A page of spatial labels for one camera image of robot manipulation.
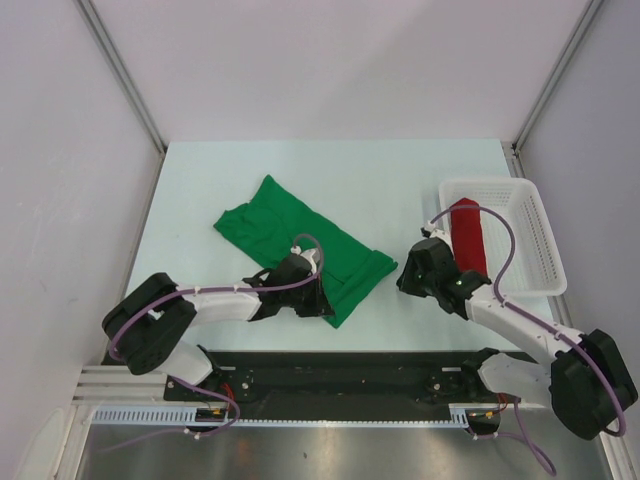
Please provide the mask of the green t shirt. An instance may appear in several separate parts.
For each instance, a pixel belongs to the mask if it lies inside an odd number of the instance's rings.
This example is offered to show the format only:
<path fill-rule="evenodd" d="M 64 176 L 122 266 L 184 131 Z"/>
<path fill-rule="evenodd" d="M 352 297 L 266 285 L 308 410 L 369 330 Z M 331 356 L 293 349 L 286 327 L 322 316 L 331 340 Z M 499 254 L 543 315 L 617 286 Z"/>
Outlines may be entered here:
<path fill-rule="evenodd" d="M 272 268 L 291 248 L 320 246 L 321 278 L 334 313 L 325 318 L 339 328 L 398 263 L 365 246 L 331 220 L 266 176 L 253 198 L 226 210 L 214 223 L 224 239 L 258 265 Z"/>

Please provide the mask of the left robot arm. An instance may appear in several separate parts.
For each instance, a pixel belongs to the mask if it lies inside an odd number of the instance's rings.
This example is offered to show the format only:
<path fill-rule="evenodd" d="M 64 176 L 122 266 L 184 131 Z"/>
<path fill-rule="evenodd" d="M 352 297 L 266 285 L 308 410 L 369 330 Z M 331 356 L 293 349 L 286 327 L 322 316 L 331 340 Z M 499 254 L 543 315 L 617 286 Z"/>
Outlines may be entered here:
<path fill-rule="evenodd" d="M 221 376 L 206 351 L 186 342 L 204 324 L 255 322 L 291 309 L 301 318 L 334 314 L 324 291 L 318 248 L 294 247 L 274 269 L 223 287 L 187 287 L 159 272 L 147 278 L 102 320 L 113 359 L 136 376 L 154 371 L 185 381 L 197 398 L 214 397 Z"/>

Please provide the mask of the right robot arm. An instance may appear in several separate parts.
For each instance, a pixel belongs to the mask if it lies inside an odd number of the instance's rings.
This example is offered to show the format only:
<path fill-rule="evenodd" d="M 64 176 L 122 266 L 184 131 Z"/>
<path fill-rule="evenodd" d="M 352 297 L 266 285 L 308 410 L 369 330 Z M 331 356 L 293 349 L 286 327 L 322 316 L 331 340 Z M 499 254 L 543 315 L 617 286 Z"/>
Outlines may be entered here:
<path fill-rule="evenodd" d="M 491 349 L 481 352 L 477 367 L 461 376 L 469 399 L 509 393 L 551 409 L 585 440 L 601 433 L 625 434 L 625 412 L 639 395 L 615 340 L 606 332 L 584 333 L 499 299 L 489 278 L 461 271 L 450 246 L 437 237 L 410 248 L 397 287 L 411 296 L 434 298 L 444 312 L 493 331 L 528 355 L 522 361 Z"/>

